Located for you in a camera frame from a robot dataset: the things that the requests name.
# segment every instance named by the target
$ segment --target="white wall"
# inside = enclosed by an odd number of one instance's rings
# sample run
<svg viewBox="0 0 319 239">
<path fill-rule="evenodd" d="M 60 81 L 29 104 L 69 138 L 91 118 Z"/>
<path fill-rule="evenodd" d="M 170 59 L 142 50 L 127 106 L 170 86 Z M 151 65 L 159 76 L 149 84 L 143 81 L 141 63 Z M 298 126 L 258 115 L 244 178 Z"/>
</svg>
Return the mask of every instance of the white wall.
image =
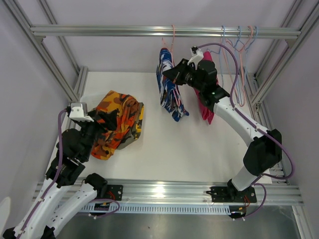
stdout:
<svg viewBox="0 0 319 239">
<path fill-rule="evenodd" d="M 300 186 L 319 236 L 318 39 L 319 27 L 275 82 L 266 102 L 273 125 L 282 133 L 283 144 L 296 163 L 296 174 L 291 182 Z"/>
<path fill-rule="evenodd" d="M 67 100 L 2 1 L 0 32 L 0 201 L 12 199 L 12 227 L 44 177 Z"/>
</svg>

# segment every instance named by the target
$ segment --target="orange camouflage cloth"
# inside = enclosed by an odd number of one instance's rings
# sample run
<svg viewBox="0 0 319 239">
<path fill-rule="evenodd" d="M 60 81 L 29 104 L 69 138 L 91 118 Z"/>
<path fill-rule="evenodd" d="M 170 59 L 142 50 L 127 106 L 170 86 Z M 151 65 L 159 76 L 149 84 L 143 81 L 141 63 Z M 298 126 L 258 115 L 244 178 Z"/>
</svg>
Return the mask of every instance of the orange camouflage cloth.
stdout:
<svg viewBox="0 0 319 239">
<path fill-rule="evenodd" d="M 116 122 L 114 122 L 116 130 L 108 130 L 107 133 L 102 134 L 95 142 L 91 152 L 98 159 L 108 160 L 121 144 L 125 135 L 130 133 L 132 127 L 135 127 L 136 121 L 141 115 L 143 117 L 144 105 L 133 96 L 110 91 L 94 110 L 108 114 L 117 111 Z M 103 124 L 105 121 L 99 119 L 98 123 Z"/>
</svg>

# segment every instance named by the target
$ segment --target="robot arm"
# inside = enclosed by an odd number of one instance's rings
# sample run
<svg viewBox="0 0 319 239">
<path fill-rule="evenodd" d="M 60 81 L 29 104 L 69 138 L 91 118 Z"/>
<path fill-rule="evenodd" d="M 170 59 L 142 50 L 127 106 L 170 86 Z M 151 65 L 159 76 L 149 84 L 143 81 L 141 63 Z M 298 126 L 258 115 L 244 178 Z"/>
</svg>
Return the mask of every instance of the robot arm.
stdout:
<svg viewBox="0 0 319 239">
<path fill-rule="evenodd" d="M 67 111 L 68 116 L 81 126 L 81 130 L 73 128 L 63 132 L 62 158 L 58 150 L 46 172 L 46 179 L 35 202 L 18 226 L 5 231 L 3 234 L 5 239 L 39 239 L 42 238 L 44 229 L 47 233 L 57 235 L 79 209 L 97 195 L 100 198 L 105 196 L 107 181 L 97 174 L 91 174 L 82 185 L 81 191 L 54 212 L 63 195 L 84 170 L 85 166 L 82 163 L 89 160 L 98 135 L 105 131 L 104 127 L 94 119 L 108 117 L 107 115 L 92 115 L 93 119 L 88 116 L 85 103 L 71 103 Z"/>
<path fill-rule="evenodd" d="M 230 95 L 217 84 L 215 64 L 200 60 L 203 54 L 197 47 L 193 47 L 191 51 L 191 60 L 182 59 L 177 66 L 163 74 L 177 85 L 188 84 L 199 90 L 202 104 L 223 118 L 245 141 L 248 150 L 243 160 L 244 167 L 229 180 L 227 186 L 229 200 L 240 202 L 260 175 L 282 159 L 281 149 L 257 129 L 268 133 L 280 143 L 281 134 L 276 129 L 269 131 L 241 109 L 235 110 L 236 105 L 232 107 Z"/>
</svg>

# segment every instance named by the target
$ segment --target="aluminum rail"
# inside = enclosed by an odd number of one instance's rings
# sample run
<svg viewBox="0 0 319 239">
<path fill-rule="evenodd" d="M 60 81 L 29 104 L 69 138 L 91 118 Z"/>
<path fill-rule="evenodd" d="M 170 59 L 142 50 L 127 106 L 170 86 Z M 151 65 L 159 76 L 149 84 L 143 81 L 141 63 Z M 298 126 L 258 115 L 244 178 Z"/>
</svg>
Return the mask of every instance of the aluminum rail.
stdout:
<svg viewBox="0 0 319 239">
<path fill-rule="evenodd" d="M 74 87 L 74 91 L 79 97 L 79 99 L 81 99 L 81 97 L 83 96 L 86 80 L 88 78 L 88 73 L 89 69 L 87 66 L 82 66 L 80 68 L 79 77 Z M 76 123 L 72 121 L 69 117 L 67 117 L 67 120 L 68 122 L 66 128 L 75 128 Z"/>
<path fill-rule="evenodd" d="M 175 28 L 176 37 L 223 37 L 222 27 L 179 27 Z M 34 25 L 31 31 L 35 36 L 173 36 L 171 26 L 107 26 L 107 25 Z M 226 27 L 225 37 L 248 38 L 251 30 L 248 27 Z M 296 40 L 300 35 L 296 28 L 260 27 L 257 38 Z"/>
<path fill-rule="evenodd" d="M 60 68 L 54 62 L 51 54 L 45 48 L 43 42 L 39 42 L 36 36 L 30 31 L 30 22 L 28 18 L 23 14 L 23 10 L 21 10 L 20 5 L 17 1 L 13 0 L 2 0 L 5 6 L 8 9 L 8 12 L 11 12 L 12 16 L 16 19 L 16 22 L 19 24 L 21 30 L 25 33 L 26 37 L 29 39 L 33 47 L 36 49 L 38 55 L 42 58 L 45 66 L 52 73 L 53 78 L 57 81 L 57 83 L 62 87 L 64 93 L 66 94 L 68 100 L 70 101 L 78 101 L 78 97 L 73 91 L 70 84 L 66 81 L 65 77 L 61 73 Z"/>
<path fill-rule="evenodd" d="M 42 8 L 44 15 L 46 16 L 47 20 L 49 23 L 51 24 L 58 24 L 57 21 L 55 20 L 55 17 L 52 13 L 52 10 L 50 9 L 48 3 L 46 0 L 38 0 L 40 7 Z M 70 61 L 72 67 L 74 68 L 76 74 L 78 75 L 80 73 L 80 67 L 77 64 L 75 57 L 68 45 L 68 43 L 66 42 L 66 40 L 64 39 L 63 36 L 58 36 L 58 41 L 63 49 L 63 51 L 65 52 L 68 60 Z"/>
<path fill-rule="evenodd" d="M 280 27 L 290 27 L 291 22 L 296 18 L 298 11 L 300 10 L 302 4 L 304 3 L 305 0 L 295 0 L 294 3 L 292 4 L 288 14 L 286 15 L 283 23 L 281 24 Z M 261 72 L 263 71 L 265 65 L 269 63 L 271 60 L 272 56 L 275 54 L 276 50 L 279 47 L 280 40 L 273 40 L 272 44 L 267 50 L 267 53 L 265 57 L 263 57 L 262 62 L 260 63 L 257 71 L 256 71 L 256 78 L 258 78 L 261 75 Z"/>
<path fill-rule="evenodd" d="M 82 180 L 78 178 L 62 201 L 68 200 L 81 187 Z M 42 182 L 38 183 L 34 199 L 41 190 Z M 226 186 L 227 183 L 201 182 L 165 182 L 146 180 L 108 179 L 108 184 L 123 185 L 121 203 L 128 204 L 170 204 L 170 205 L 211 205 L 211 196 L 206 194 L 211 186 Z M 304 204 L 298 186 L 282 184 L 265 184 L 267 198 L 265 205 L 302 206 Z M 264 198 L 262 187 L 255 187 L 257 203 Z M 238 203 L 214 203 L 215 205 L 240 205 Z"/>
<path fill-rule="evenodd" d="M 290 64 L 290 62 L 297 55 L 297 52 L 301 49 L 303 44 L 309 38 L 311 33 L 315 30 L 315 28 L 319 24 L 319 1 L 316 3 L 314 9 L 311 14 L 307 18 L 305 24 L 301 28 L 301 34 L 297 38 L 296 42 L 293 44 L 289 51 L 287 51 L 284 56 L 279 61 L 278 65 L 275 67 L 270 77 L 262 82 L 256 94 L 253 96 L 251 100 L 251 104 L 253 106 L 260 104 L 267 94 L 270 92 L 273 87 L 274 82 L 280 77 L 280 75 L 284 72 L 286 67 Z"/>
</svg>

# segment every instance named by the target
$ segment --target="purple cable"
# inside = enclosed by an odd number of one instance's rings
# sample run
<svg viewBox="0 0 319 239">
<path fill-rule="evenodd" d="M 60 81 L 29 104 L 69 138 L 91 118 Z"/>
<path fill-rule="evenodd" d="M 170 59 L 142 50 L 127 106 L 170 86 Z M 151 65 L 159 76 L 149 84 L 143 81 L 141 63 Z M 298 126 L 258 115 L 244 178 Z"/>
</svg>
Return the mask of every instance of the purple cable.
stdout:
<svg viewBox="0 0 319 239">
<path fill-rule="evenodd" d="M 59 174 L 61 172 L 62 169 L 62 158 L 63 158 L 63 145 L 62 145 L 62 122 L 61 122 L 61 116 L 62 114 L 66 112 L 66 109 L 62 110 L 59 115 L 58 115 L 58 136 L 59 136 L 59 163 L 58 163 L 58 169 L 55 173 L 55 176 L 53 178 L 53 181 L 50 183 L 50 185 L 46 188 L 46 190 L 44 191 L 44 193 L 42 194 L 42 196 L 40 197 L 41 199 L 45 198 L 45 195 L 48 193 L 48 191 L 50 190 L 50 188 L 52 188 L 53 184 L 56 182 L 56 180 L 59 177 Z M 38 201 L 35 206 L 32 208 L 29 216 L 26 218 L 21 231 L 24 231 L 24 229 L 26 228 L 28 222 L 30 221 L 31 217 L 33 216 L 34 212 L 36 211 L 36 209 L 39 207 L 40 203 L 43 201 Z M 21 237 L 22 234 L 19 234 L 17 236 L 16 239 L 19 239 Z"/>
<path fill-rule="evenodd" d="M 263 199 L 263 201 L 261 202 L 260 206 L 259 206 L 255 211 L 253 211 L 252 213 L 246 215 L 244 218 L 248 218 L 248 217 L 254 215 L 255 213 L 257 213 L 257 212 L 262 208 L 262 206 L 265 204 L 265 201 L 266 201 L 266 197 L 267 197 L 266 187 L 265 187 L 263 184 L 261 184 L 261 183 L 255 183 L 254 185 L 255 185 L 255 186 L 262 186 L 263 189 L 264 189 L 264 192 L 265 192 L 265 196 L 264 196 L 264 199 Z"/>
<path fill-rule="evenodd" d="M 220 43 L 207 43 L 207 44 L 204 44 L 204 45 L 201 45 L 201 46 L 198 46 L 198 48 L 202 48 L 202 47 L 206 47 L 206 46 L 212 46 L 212 45 L 216 45 L 216 46 L 221 46 L 223 48 L 225 48 L 229 53 L 230 55 L 232 56 L 232 58 L 234 59 L 234 62 L 235 62 L 235 67 L 236 67 L 236 75 L 235 75 L 235 80 L 234 80 L 234 83 L 231 87 L 231 91 L 230 91 L 230 103 L 232 105 L 232 107 L 234 108 L 234 110 L 247 122 L 249 123 L 253 128 L 257 128 L 257 126 L 251 122 L 243 113 L 240 112 L 240 110 L 238 110 L 236 107 L 235 107 L 235 104 L 234 104 L 234 101 L 233 101 L 233 93 L 234 93 L 234 90 L 235 90 L 235 85 L 236 85 L 236 82 L 237 82 L 237 78 L 238 78 L 238 63 L 237 63 L 237 60 L 236 60 L 236 57 L 234 56 L 234 54 L 231 52 L 231 50 L 229 50 L 228 47 L 224 46 L 223 44 L 220 44 Z M 271 141 L 273 141 L 276 145 L 279 146 L 279 148 L 286 154 L 288 160 L 290 161 L 290 164 L 291 164 L 291 173 L 288 175 L 288 176 L 285 176 L 285 177 L 278 177 L 278 176 L 273 176 L 273 175 L 270 175 L 270 174 L 267 174 L 267 173 L 263 173 L 262 175 L 263 176 L 268 176 L 268 177 L 271 177 L 271 178 L 275 178 L 275 179 L 289 179 L 293 176 L 293 174 L 295 173 L 295 163 L 293 162 L 290 154 L 288 153 L 288 151 L 286 150 L 286 148 L 283 147 L 283 145 L 281 143 L 279 143 L 277 140 L 275 140 L 273 137 L 271 137 L 269 134 L 267 134 L 267 132 L 264 132 L 262 131 L 261 129 L 257 128 L 257 131 L 262 133 L 264 136 L 266 136 L 267 138 L 269 138 Z"/>
</svg>

